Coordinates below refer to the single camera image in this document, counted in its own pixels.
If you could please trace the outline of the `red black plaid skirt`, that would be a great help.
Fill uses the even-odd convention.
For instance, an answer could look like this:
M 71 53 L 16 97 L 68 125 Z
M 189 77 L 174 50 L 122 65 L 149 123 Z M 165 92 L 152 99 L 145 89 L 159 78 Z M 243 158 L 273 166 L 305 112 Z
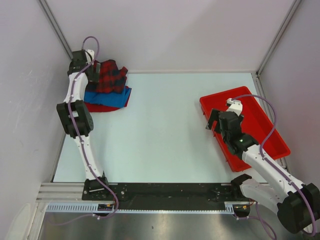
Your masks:
M 128 69 L 125 66 L 119 69 L 116 61 L 113 59 L 103 62 L 96 60 L 93 64 L 94 70 L 98 64 L 100 64 L 99 81 L 98 83 L 89 82 L 85 91 L 103 94 L 121 94 L 126 86 Z

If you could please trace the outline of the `red pleated skirt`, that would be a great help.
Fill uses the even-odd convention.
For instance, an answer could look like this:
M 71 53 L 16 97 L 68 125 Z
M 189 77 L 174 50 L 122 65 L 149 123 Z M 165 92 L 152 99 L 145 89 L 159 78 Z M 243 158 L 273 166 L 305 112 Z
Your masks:
M 113 111 L 122 109 L 122 108 L 109 107 L 109 106 L 103 106 L 103 105 L 97 105 L 97 104 L 90 104 L 90 103 L 86 103 L 86 102 L 84 102 L 84 103 L 90 113 L 106 113 L 106 112 L 113 112 Z

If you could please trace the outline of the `blue skirt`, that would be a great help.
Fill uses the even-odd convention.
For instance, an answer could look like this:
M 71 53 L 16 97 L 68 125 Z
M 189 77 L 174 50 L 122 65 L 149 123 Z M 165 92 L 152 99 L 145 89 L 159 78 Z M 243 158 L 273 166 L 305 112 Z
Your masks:
M 105 107 L 124 108 L 130 98 L 132 89 L 126 86 L 121 93 L 90 92 L 84 94 L 84 102 Z

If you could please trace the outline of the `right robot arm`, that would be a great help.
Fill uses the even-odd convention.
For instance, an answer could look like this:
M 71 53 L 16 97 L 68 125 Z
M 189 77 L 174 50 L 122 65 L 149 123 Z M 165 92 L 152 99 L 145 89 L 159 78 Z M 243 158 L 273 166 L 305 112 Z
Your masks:
M 220 134 L 227 150 L 250 165 L 268 183 L 263 185 L 247 174 L 231 181 L 231 196 L 242 201 L 249 198 L 271 210 L 282 226 L 292 234 L 316 226 L 320 219 L 320 190 L 290 175 L 264 151 L 249 134 L 242 131 L 242 115 L 234 111 L 213 109 L 206 128 Z

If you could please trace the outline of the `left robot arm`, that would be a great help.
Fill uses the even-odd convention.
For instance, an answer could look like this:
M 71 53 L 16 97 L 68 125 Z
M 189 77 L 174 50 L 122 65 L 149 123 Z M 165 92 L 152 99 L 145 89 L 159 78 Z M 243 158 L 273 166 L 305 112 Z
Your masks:
M 81 49 L 72 52 L 72 60 L 67 71 L 69 85 L 65 99 L 56 105 L 56 110 L 64 132 L 76 143 L 84 164 L 85 182 L 83 193 L 94 194 L 105 200 L 111 188 L 104 170 L 96 160 L 90 133 L 94 130 L 93 118 L 84 102 L 88 83 L 97 83 L 100 68 L 94 68 L 95 52 Z

